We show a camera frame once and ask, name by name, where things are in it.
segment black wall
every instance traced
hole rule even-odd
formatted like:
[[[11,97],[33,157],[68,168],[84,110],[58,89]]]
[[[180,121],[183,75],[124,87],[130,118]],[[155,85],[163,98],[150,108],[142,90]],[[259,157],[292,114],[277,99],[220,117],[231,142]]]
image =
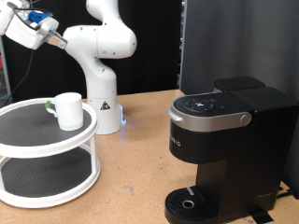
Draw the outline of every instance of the black wall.
[[[181,89],[255,77],[299,99],[299,1],[188,0]]]
[[[62,35],[69,26],[101,25],[86,10],[85,0],[42,0],[34,4],[54,14]],[[118,95],[177,87],[180,0],[119,0],[121,18],[135,32],[137,49],[126,59],[102,60],[118,77]],[[27,49],[3,38],[11,89],[26,74],[31,57]],[[44,44],[35,50],[28,78],[13,95],[14,102],[76,91],[86,97],[85,76],[64,50]]]

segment blue light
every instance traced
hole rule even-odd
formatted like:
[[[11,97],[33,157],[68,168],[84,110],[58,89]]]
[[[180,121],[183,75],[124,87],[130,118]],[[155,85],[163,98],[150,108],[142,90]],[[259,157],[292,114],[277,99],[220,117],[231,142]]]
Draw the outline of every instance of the blue light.
[[[127,120],[123,118],[123,106],[121,105],[121,124],[122,126],[127,123]]]

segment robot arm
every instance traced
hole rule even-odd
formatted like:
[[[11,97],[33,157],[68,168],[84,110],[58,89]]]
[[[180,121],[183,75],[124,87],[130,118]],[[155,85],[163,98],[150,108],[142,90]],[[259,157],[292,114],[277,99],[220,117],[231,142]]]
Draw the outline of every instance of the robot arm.
[[[0,1],[0,35],[6,35],[28,49],[38,49],[44,42],[61,49],[67,41],[56,33],[59,23],[51,13],[30,8],[24,0]]]
[[[116,74],[100,58],[131,57],[137,41],[121,20],[118,0],[87,0],[86,8],[103,25],[73,26],[61,37],[56,33],[59,23],[51,13],[30,8],[25,0],[0,0],[0,35],[6,34],[29,49],[38,49],[44,42],[65,49],[83,69],[88,104],[99,123],[97,134],[114,133],[125,121],[117,100]]]

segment table surface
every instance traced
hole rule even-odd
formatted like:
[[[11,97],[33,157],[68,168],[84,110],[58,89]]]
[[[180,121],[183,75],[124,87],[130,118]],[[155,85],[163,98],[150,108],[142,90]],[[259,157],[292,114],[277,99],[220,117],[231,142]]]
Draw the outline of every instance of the table surface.
[[[51,208],[24,209],[0,203],[0,224],[167,224],[166,196],[193,186],[197,168],[175,158],[168,147],[166,110],[181,95],[175,90],[119,96],[127,124],[116,133],[97,135],[102,170],[94,186],[75,200]],[[288,196],[278,199],[269,214],[279,224],[298,223],[298,209],[299,201]],[[246,217],[233,223],[255,222]]]

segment silver trim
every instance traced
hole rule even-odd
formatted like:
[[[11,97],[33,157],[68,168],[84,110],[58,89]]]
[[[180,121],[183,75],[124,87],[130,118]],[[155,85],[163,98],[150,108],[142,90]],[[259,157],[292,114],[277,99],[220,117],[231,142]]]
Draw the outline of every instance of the silver trim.
[[[193,193],[193,191],[192,191],[192,189],[190,187],[187,187],[187,190],[190,193],[190,195],[192,195],[192,196],[194,195],[194,193]]]
[[[167,114],[177,126],[192,132],[211,133],[221,130],[240,128],[249,125],[252,120],[252,116],[249,112],[240,112],[214,117],[196,117],[187,115],[176,109],[175,101],[177,99],[172,102],[172,106],[169,110],[167,110]],[[244,116],[249,118],[249,120],[242,124],[242,118]]]
[[[215,92],[215,93],[222,93],[222,91],[216,89],[215,87],[214,87],[214,92]]]
[[[195,204],[193,201],[190,201],[190,200],[186,200],[182,203],[183,207],[186,208],[186,209],[191,209],[191,208],[194,208]]]

